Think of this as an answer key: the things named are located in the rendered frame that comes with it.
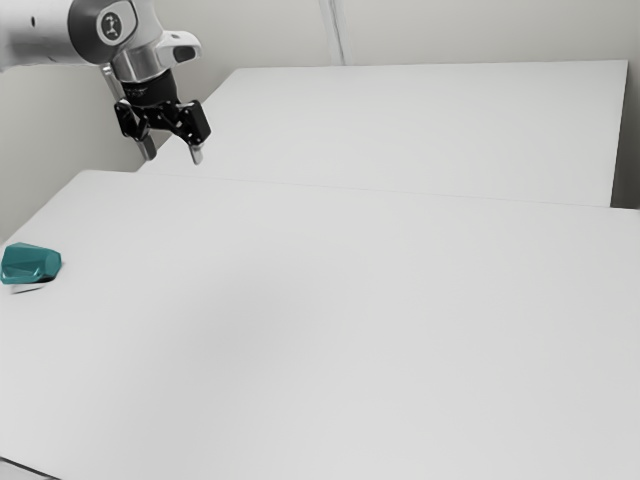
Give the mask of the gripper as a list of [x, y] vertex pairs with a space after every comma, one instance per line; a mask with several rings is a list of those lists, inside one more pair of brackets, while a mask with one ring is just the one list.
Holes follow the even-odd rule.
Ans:
[[168, 130], [188, 146], [196, 166], [202, 163], [203, 147], [211, 135], [211, 127], [198, 100], [178, 103], [178, 90], [171, 70], [145, 82], [121, 82], [120, 85], [126, 100], [115, 103], [116, 117], [122, 135], [135, 141], [145, 161], [153, 160], [157, 149], [148, 120], [133, 106], [149, 107], [165, 102], [161, 105], [161, 113]]

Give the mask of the teal faceted mug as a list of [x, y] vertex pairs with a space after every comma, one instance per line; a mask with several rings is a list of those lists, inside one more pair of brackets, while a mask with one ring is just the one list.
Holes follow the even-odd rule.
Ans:
[[46, 283], [57, 277], [61, 267], [59, 252], [18, 242], [4, 250], [0, 260], [0, 282], [4, 285]]

